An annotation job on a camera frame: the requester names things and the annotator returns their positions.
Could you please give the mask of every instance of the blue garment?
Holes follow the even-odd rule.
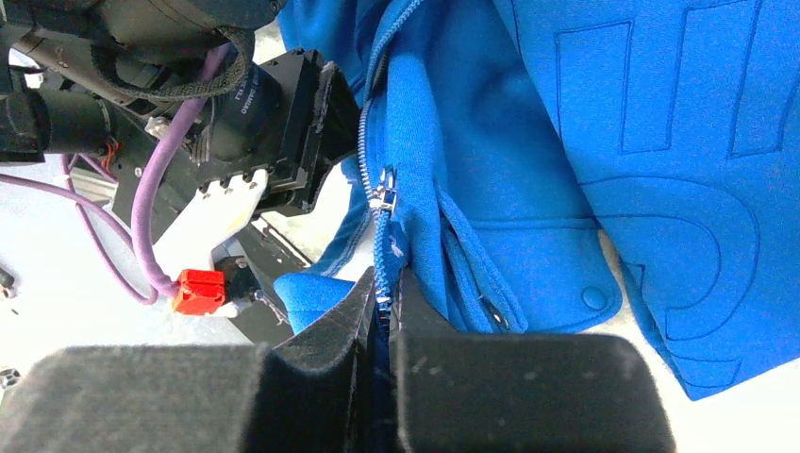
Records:
[[[796,0],[292,0],[279,20],[369,102],[371,186],[396,169],[392,220],[457,328],[608,320],[603,228],[692,399],[800,357]]]

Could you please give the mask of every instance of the zipper pull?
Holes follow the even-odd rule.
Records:
[[[394,168],[385,167],[380,175],[380,184],[375,187],[370,198],[370,209],[388,212],[390,217],[397,206],[397,189],[394,187]]]

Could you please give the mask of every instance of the orange connector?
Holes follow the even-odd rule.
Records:
[[[173,298],[173,311],[205,316],[225,303],[225,274],[217,271],[187,269],[177,280],[180,288]]]

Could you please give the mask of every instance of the purple cable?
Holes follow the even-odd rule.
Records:
[[[68,156],[62,156],[61,169],[65,173],[68,173],[69,171],[69,164],[70,164],[70,158]],[[27,187],[30,189],[36,189],[39,191],[60,195],[63,196],[64,198],[69,198],[75,201],[77,203],[77,208],[81,214],[81,218],[84,222],[84,225],[86,225],[87,229],[92,235],[92,240],[94,241],[97,250],[100,252],[108,268],[111,270],[114,276],[117,277],[117,279],[123,285],[125,290],[133,298],[143,303],[144,305],[153,305],[158,300],[158,291],[156,291],[155,288],[151,287],[150,297],[145,298],[144,296],[139,294],[139,292],[137,292],[127,282],[127,280],[125,280],[125,278],[120,273],[119,269],[117,269],[117,267],[111,261],[111,258],[108,256],[108,252],[106,252],[106,249],[100,242],[100,238],[97,237],[97,232],[94,230],[92,223],[89,221],[89,217],[85,210],[92,211],[94,214],[100,217],[100,219],[103,220],[103,222],[106,222],[108,226],[111,227],[111,229],[114,230],[114,232],[117,233],[117,235],[120,236],[123,239],[123,241],[125,241],[125,244],[128,246],[128,248],[132,250],[133,243],[131,242],[130,236],[127,234],[127,231],[125,231],[125,229],[122,228],[122,226],[113,217],[111,217],[111,214],[109,214],[102,208],[95,205],[92,201],[90,201],[86,197],[83,197],[75,192],[72,192],[74,190],[74,187],[71,180],[67,180],[67,187],[69,188],[69,190],[61,189],[60,187],[52,186],[50,184],[45,184],[43,182],[32,181],[30,179],[25,179],[22,177],[10,176],[10,175],[0,175],[0,182],[5,182],[7,184],[13,184],[16,186]]]
[[[200,72],[199,80],[211,80],[222,65],[228,46],[226,44],[217,47],[206,57],[203,70]],[[200,111],[206,104],[207,99],[190,99],[181,104],[175,114],[175,118],[170,124],[169,130],[158,145],[153,155],[144,167],[142,180],[133,199],[133,212],[131,213],[131,232],[133,233],[133,253],[139,262],[147,280],[160,293],[175,296],[178,291],[178,284],[172,281],[169,276],[164,274],[161,266],[156,261],[156,254],[153,251],[153,235],[150,231],[151,218],[153,215],[153,204],[156,200],[158,184],[164,177],[164,172],[170,164],[178,147],[183,143],[189,128],[192,127],[194,120],[200,116]]]
[[[85,154],[77,154],[77,156],[83,159],[84,162],[88,163],[89,166],[93,168],[95,172],[100,174],[100,176],[102,176],[106,181],[117,182],[117,178],[114,177],[114,175],[112,175],[111,173],[109,173],[108,170],[103,168],[103,165],[97,163],[97,160],[94,160],[92,157],[87,156]],[[68,168],[72,168],[74,164],[71,161],[69,163],[70,166]]]

